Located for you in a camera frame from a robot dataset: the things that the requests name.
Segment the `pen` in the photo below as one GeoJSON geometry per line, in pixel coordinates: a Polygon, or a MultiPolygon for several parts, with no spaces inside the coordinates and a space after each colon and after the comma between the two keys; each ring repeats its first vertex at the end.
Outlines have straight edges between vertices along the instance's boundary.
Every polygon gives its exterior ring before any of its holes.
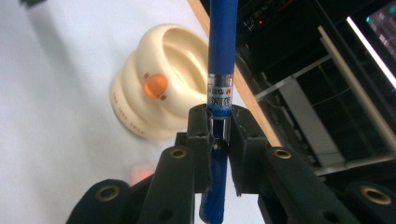
{"type": "Polygon", "coordinates": [[[222,223],[227,175],[229,123],[233,100],[233,68],[237,0],[210,1],[207,110],[211,112],[212,186],[202,195],[200,218],[205,223],[222,223]]]}

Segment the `white table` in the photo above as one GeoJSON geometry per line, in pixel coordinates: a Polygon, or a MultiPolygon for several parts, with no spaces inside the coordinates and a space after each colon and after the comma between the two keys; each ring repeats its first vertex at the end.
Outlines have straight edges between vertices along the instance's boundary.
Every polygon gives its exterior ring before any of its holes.
{"type": "MultiPolygon", "coordinates": [[[[154,168],[174,144],[130,133],[109,100],[142,34],[165,22],[207,39],[187,1],[2,2],[0,223],[65,223],[90,186],[130,182],[136,167],[154,168]]],[[[236,91],[233,102],[243,105],[236,91]]],[[[235,199],[230,173],[228,182],[224,223],[263,223],[257,196],[235,199]]]]}

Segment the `screw hole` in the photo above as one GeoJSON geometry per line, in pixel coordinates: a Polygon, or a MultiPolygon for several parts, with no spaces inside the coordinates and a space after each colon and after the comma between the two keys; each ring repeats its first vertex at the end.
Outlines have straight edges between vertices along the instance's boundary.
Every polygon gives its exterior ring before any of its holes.
{"type": "Polygon", "coordinates": [[[324,211],[322,213],[322,215],[326,220],[330,221],[331,223],[339,223],[340,222],[340,218],[338,218],[338,216],[333,212],[324,211]]]}
{"type": "Polygon", "coordinates": [[[274,154],[275,154],[277,157],[279,157],[280,159],[284,159],[284,160],[287,160],[287,159],[290,159],[290,158],[291,158],[291,154],[290,154],[288,151],[284,150],[284,149],[277,149],[277,150],[274,152],[274,154]]]}
{"type": "Polygon", "coordinates": [[[115,185],[107,185],[99,188],[95,193],[95,198],[99,202],[108,202],[120,194],[120,188],[115,185]]]}
{"type": "Polygon", "coordinates": [[[168,208],[164,208],[161,212],[160,215],[158,217],[158,219],[160,221],[167,221],[169,219],[171,219],[173,216],[173,212],[172,210],[168,209],[168,208]]]}
{"type": "Polygon", "coordinates": [[[372,187],[361,187],[361,194],[372,203],[381,205],[390,205],[392,203],[392,199],[387,194],[372,187]]]}
{"type": "Polygon", "coordinates": [[[173,149],[171,151],[171,156],[173,158],[183,158],[187,155],[187,152],[183,149],[173,149]]]}

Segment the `wooden edge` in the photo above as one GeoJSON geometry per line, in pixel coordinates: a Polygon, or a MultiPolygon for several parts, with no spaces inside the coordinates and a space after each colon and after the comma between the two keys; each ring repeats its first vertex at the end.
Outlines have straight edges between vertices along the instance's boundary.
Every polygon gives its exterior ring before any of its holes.
{"type": "MultiPolygon", "coordinates": [[[[199,0],[187,0],[190,4],[192,11],[195,14],[198,22],[201,23],[202,28],[206,35],[209,35],[209,17],[206,14],[204,7],[202,6],[199,0]]],[[[262,111],[259,104],[257,103],[254,95],[251,93],[248,84],[242,77],[242,74],[239,72],[237,66],[235,66],[235,70],[233,73],[233,83],[238,90],[239,94],[242,97],[247,109],[250,110],[251,114],[253,115],[254,119],[257,120],[262,131],[267,136],[267,139],[271,146],[273,147],[281,147],[280,141],[274,132],[274,129],[271,127],[270,123],[268,122],[267,117],[265,116],[265,112],[262,111]]]]}

